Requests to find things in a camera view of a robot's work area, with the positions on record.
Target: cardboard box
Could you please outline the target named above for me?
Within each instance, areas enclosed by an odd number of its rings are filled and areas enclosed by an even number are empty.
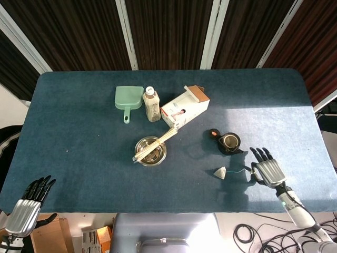
[[[102,253],[96,229],[82,232],[82,253]]]
[[[111,237],[108,226],[82,232],[82,253],[109,253]]]
[[[49,215],[39,215],[44,220]],[[35,253],[74,253],[67,219],[56,217],[51,223],[34,229],[31,233]]]
[[[206,111],[210,99],[205,94],[205,88],[185,86],[186,92],[161,107],[161,115],[170,128],[179,129],[195,117]]]

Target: white box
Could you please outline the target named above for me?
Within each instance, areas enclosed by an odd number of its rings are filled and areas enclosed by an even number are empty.
[[[101,245],[97,237],[97,229],[82,232],[82,252],[102,253]]]
[[[205,88],[185,86],[186,92],[161,107],[161,115],[170,128],[179,129],[206,111],[210,99],[204,93]]]

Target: green dustpan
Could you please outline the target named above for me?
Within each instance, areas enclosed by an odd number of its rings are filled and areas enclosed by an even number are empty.
[[[115,106],[124,110],[124,123],[130,122],[130,110],[138,109],[143,103],[144,88],[140,86],[117,86]]]

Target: bottle cap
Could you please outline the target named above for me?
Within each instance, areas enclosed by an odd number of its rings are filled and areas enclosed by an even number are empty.
[[[154,94],[154,89],[151,86],[146,87],[145,91],[146,91],[146,95],[152,96]]]

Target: bottle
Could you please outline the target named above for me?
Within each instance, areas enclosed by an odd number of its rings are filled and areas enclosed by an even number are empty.
[[[149,86],[145,89],[143,100],[148,120],[150,122],[160,120],[159,96],[153,87]]]

